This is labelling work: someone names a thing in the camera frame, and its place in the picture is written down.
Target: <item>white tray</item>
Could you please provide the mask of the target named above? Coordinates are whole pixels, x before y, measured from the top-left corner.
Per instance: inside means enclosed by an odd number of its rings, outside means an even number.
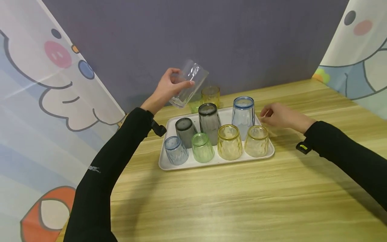
[[[233,112],[233,108],[224,108],[224,109],[218,110],[221,125],[231,124],[232,112]],[[164,135],[163,146],[161,148],[161,153],[160,153],[160,158],[159,158],[159,167],[162,170],[165,170],[165,171],[179,170],[179,169],[187,169],[187,168],[199,167],[199,166],[211,166],[211,165],[219,165],[219,164],[234,163],[234,162],[241,162],[241,161],[260,160],[260,159],[267,159],[267,158],[272,157],[274,155],[274,146],[269,139],[269,146],[267,148],[267,154],[266,154],[266,156],[263,156],[260,158],[255,158],[255,157],[249,156],[248,154],[245,153],[245,151],[243,151],[243,154],[238,159],[232,160],[232,161],[225,160],[218,155],[217,146],[215,145],[215,146],[213,146],[214,151],[215,151],[215,156],[212,160],[210,160],[207,163],[197,162],[194,158],[194,154],[192,153],[192,149],[187,149],[188,154],[189,154],[188,160],[182,165],[178,165],[178,166],[173,165],[170,163],[170,161],[167,157],[167,153],[165,152],[164,142],[167,138],[169,138],[171,136],[176,136],[175,123],[176,123],[176,121],[178,121],[181,118],[190,118],[193,121],[193,124],[195,125],[198,132],[200,132],[199,114],[197,114],[197,113],[169,119],[167,122],[167,126],[166,126],[167,133]],[[255,125],[261,125],[257,116],[255,116]]]

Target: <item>pink cheek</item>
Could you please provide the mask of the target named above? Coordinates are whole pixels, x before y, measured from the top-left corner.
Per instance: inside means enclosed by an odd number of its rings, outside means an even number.
[[[45,52],[51,62],[60,68],[69,68],[72,64],[70,53],[57,42],[47,41]]]
[[[358,23],[353,29],[353,33],[357,36],[365,35],[372,29],[372,22],[370,20],[364,20]]]

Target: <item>gray backdrop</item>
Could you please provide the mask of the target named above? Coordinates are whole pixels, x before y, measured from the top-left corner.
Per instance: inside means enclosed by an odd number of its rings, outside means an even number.
[[[43,0],[129,112],[193,59],[221,94],[307,79],[348,0]]]

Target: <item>wooden table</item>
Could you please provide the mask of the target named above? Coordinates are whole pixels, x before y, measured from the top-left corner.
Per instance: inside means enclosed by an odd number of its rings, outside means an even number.
[[[222,96],[222,107],[242,95],[255,100],[256,113],[282,102],[387,157],[387,122],[318,81]],[[155,120],[166,125],[186,114],[188,108],[170,106]],[[163,139],[151,131],[111,196],[118,241],[387,240],[387,213],[362,188],[316,152],[295,150],[302,135],[270,127],[269,132],[276,150],[270,159],[165,172],[158,167]]]

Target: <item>black arm sleeve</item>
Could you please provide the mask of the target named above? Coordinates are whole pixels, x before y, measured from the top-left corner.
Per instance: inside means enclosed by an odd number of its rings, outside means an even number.
[[[305,143],[336,164],[387,210],[387,160],[341,130],[319,121],[305,132]]]
[[[110,227],[110,195],[150,130],[151,114],[136,108],[98,152],[75,192],[64,242],[116,241]]]

